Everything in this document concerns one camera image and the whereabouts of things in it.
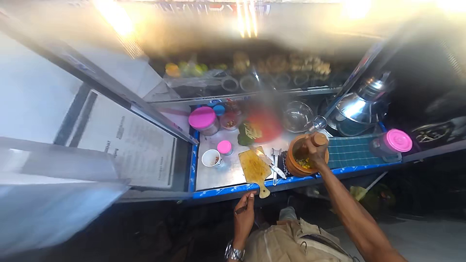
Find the cutting board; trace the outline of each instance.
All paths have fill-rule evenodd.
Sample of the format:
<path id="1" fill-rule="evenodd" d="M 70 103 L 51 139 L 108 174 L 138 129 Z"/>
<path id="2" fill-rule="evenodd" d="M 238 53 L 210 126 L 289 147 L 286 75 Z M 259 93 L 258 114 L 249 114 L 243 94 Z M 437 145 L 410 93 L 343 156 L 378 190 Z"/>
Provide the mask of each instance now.
<path id="1" fill-rule="evenodd" d="M 257 147 L 262 153 L 262 146 Z M 260 187 L 259 197 L 266 198 L 270 191 L 265 187 L 264 180 L 272 173 L 270 167 L 264 163 L 253 151 L 248 150 L 238 154 L 244 177 L 247 183 L 256 183 Z"/>

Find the blue edge tape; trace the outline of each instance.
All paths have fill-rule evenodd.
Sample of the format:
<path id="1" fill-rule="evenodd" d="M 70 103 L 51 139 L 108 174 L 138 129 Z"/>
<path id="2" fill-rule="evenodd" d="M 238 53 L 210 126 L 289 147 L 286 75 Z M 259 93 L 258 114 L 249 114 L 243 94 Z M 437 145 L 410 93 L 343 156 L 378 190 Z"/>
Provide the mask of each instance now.
<path id="1" fill-rule="evenodd" d="M 385 126 L 380 123 L 380 127 L 383 132 L 386 132 Z M 199 131 L 194 132 L 194 137 L 199 140 Z M 198 153 L 198 145 L 194 145 L 192 147 L 192 157 L 191 157 L 191 170 L 189 174 L 189 186 L 188 190 L 189 192 L 192 192 L 192 198 L 193 199 L 199 199 L 199 198 L 205 198 L 205 197 L 212 197 L 212 196 L 219 196 L 219 195 L 224 195 L 224 194 L 230 194 L 230 193 L 235 193 L 235 192 L 241 192 L 241 191 L 250 191 L 250 190 L 256 190 L 259 189 L 259 186 L 255 183 L 251 184 L 244 184 L 244 185 L 237 185 L 237 186 L 228 186 L 228 187 L 222 187 L 222 188 L 217 188 L 217 189 L 209 189 L 209 190 L 204 190 L 204 191 L 199 191 L 195 192 L 195 182 L 196 182 L 196 170 L 197 170 L 197 153 Z M 381 167 L 381 166 L 387 166 L 387 165 L 396 165 L 401 162 L 396 162 L 396 163 L 387 163 L 387 164 L 379 164 L 379 165 L 361 165 L 361 166 L 348 166 L 348 167 L 342 167 L 342 168 L 336 168 L 332 169 L 332 172 L 334 175 L 338 177 L 339 174 L 343 173 L 348 173 L 348 172 L 354 172 L 354 171 L 360 171 L 360 170 L 366 170 L 370 168 L 376 168 L 376 167 Z M 304 178 L 298 178 L 298 177 L 288 177 L 287 179 L 277 179 L 277 185 L 283 185 L 287 183 L 294 183 L 294 182 L 299 182 L 299 181 L 305 181 L 305 180 L 311 180 L 314 179 L 313 177 L 304 177 Z M 273 186 L 272 184 L 272 179 L 266 180 L 264 182 L 265 186 Z"/>

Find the white cup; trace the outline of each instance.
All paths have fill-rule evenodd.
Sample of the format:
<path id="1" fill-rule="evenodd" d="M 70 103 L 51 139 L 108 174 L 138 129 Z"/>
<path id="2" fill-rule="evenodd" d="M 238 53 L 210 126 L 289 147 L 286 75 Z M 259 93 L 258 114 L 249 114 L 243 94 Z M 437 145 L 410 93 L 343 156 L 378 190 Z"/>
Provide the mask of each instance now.
<path id="1" fill-rule="evenodd" d="M 202 155 L 201 161 L 207 167 L 218 168 L 222 165 L 223 159 L 217 150 L 209 149 Z"/>

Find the stainless steel bowl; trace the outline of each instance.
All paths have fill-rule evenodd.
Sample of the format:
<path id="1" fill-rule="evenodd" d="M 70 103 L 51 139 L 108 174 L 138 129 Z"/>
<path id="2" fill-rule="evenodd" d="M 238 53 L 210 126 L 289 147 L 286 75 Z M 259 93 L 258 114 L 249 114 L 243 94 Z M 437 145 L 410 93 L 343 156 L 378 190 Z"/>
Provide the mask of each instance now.
<path id="1" fill-rule="evenodd" d="M 312 126 L 314 114 L 304 103 L 289 102 L 283 114 L 283 127 L 293 133 L 301 133 Z"/>

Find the metal watch strap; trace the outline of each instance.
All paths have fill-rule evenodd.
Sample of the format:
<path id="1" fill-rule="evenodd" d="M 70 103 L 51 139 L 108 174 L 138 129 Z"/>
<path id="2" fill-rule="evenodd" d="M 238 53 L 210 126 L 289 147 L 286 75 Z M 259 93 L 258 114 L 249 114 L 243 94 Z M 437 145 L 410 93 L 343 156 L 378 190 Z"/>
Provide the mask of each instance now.
<path id="1" fill-rule="evenodd" d="M 228 245 L 225 249 L 225 259 L 234 259 L 238 261 L 243 261 L 244 258 L 244 250 L 235 249 L 232 246 L 233 240 L 228 242 Z"/>

